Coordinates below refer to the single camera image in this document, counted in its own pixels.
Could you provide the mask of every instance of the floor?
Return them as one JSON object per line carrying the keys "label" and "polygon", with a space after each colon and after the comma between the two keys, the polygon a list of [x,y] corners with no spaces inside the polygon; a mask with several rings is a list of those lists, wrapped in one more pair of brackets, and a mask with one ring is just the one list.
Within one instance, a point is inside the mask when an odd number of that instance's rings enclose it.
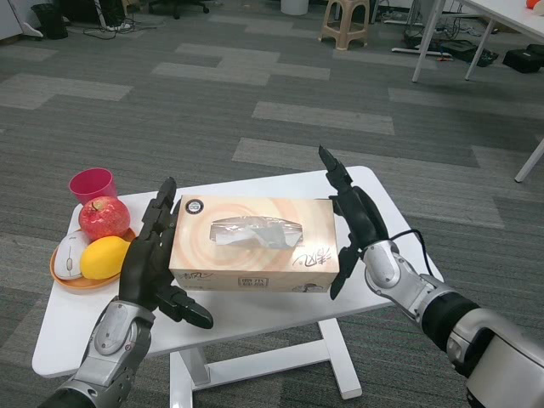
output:
{"label": "floor", "polygon": [[[446,280],[544,338],[544,164],[513,182],[544,136],[543,73],[391,54],[402,27],[374,25],[370,45],[316,40],[324,9],[224,0],[164,26],[100,41],[77,33],[0,48],[0,400],[35,406],[64,380],[33,373],[48,301],[48,261],[86,167],[108,167],[120,194],[320,169],[318,144],[374,170],[420,229]],[[501,54],[524,48],[493,36]],[[196,407],[467,407],[464,381],[393,308],[340,320],[363,395],[342,401],[314,365],[201,391]],[[318,338],[315,325],[207,349],[222,360]],[[127,407],[168,404],[168,359],[149,359]]]}

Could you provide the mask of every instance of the white desk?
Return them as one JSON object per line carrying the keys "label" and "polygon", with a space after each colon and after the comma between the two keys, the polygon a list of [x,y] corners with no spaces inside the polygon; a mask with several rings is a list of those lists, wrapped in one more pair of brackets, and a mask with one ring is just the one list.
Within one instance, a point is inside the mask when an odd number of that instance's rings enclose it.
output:
{"label": "white desk", "polygon": [[[493,27],[498,21],[505,26],[512,27],[514,30],[519,31],[521,34],[526,35],[529,38],[534,39],[538,43],[544,43],[544,16],[533,14],[532,10],[525,7],[525,0],[460,0],[461,3],[466,4],[472,9],[481,11],[483,14],[490,16],[490,22],[485,29],[485,33],[482,36],[482,40],[476,50],[473,62],[468,68],[465,79],[468,81],[472,75],[474,68],[478,64],[479,57],[484,51],[485,42],[493,32]],[[422,70],[422,64],[427,55],[428,46],[433,38],[434,28],[442,15],[444,9],[445,0],[434,0],[434,6],[428,19],[425,32],[423,33],[422,43],[420,49],[419,60],[417,61],[416,70],[412,77],[413,82],[417,82],[419,74]],[[529,174],[531,169],[544,155],[544,142],[536,148],[529,160],[524,164],[519,171],[515,180],[521,183],[524,178]]]}
{"label": "white desk", "polygon": [[[351,167],[349,172],[354,184],[365,190],[377,204],[390,235],[409,229],[370,169]],[[182,194],[324,198],[334,193],[325,172],[312,172],[178,189],[177,199]],[[130,211],[133,230],[140,231],[139,220],[155,195],[143,193],[119,197]],[[74,210],[68,232],[78,228],[80,208]],[[343,247],[349,243],[348,227],[342,218],[336,218],[336,221],[337,244]],[[415,237],[402,237],[398,245],[416,270],[426,270],[422,249]],[[441,279],[436,267],[432,263],[431,266]],[[193,390],[328,360],[342,397],[361,395],[359,380],[335,318],[390,305],[368,289],[363,271],[363,264],[359,263],[334,302],[328,293],[192,292],[190,295],[213,315],[215,326],[209,331],[183,322],[175,323],[162,313],[156,313],[148,355],[171,353],[171,407],[191,407]],[[118,283],[91,292],[69,292],[55,282],[32,359],[34,371],[44,377],[74,372],[80,365],[94,322],[117,292]],[[208,344],[315,322],[319,322],[323,339],[312,343],[209,365],[202,353],[201,348]]]}

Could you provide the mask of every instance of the pink cup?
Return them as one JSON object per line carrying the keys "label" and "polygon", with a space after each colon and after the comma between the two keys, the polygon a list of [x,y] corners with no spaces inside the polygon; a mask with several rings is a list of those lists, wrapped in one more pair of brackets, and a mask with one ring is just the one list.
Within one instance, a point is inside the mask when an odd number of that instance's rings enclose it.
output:
{"label": "pink cup", "polygon": [[89,168],[76,174],[70,180],[68,187],[83,205],[95,197],[117,197],[113,174],[105,168]]}

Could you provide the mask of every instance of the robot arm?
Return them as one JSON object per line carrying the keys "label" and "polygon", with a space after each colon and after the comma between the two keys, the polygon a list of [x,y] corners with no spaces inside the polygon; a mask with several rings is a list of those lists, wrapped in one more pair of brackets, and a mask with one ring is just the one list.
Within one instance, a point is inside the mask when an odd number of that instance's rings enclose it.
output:
{"label": "robot arm", "polygon": [[168,178],[145,211],[144,226],[123,262],[119,297],[99,317],[77,373],[40,408],[116,408],[128,397],[138,367],[151,345],[159,309],[174,321],[212,328],[213,318],[177,286],[168,269],[179,202]]}
{"label": "robot arm", "polygon": [[[418,274],[388,238],[371,198],[351,186],[343,164],[322,147],[320,156],[338,191],[331,197],[335,213],[345,218],[351,232],[350,247],[339,254],[340,274],[331,297],[338,295],[362,258],[369,288],[393,301],[468,378],[467,400],[473,408],[543,408],[544,347],[497,313],[480,308],[431,275]],[[356,235],[361,225],[366,226],[365,234]]]}

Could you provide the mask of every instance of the red apple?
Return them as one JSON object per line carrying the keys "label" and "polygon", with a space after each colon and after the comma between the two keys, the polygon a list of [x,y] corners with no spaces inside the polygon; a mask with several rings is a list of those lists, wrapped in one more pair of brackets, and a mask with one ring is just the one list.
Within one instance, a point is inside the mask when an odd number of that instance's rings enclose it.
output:
{"label": "red apple", "polygon": [[115,197],[96,197],[79,213],[79,224],[92,241],[105,236],[123,236],[130,225],[127,206]]}

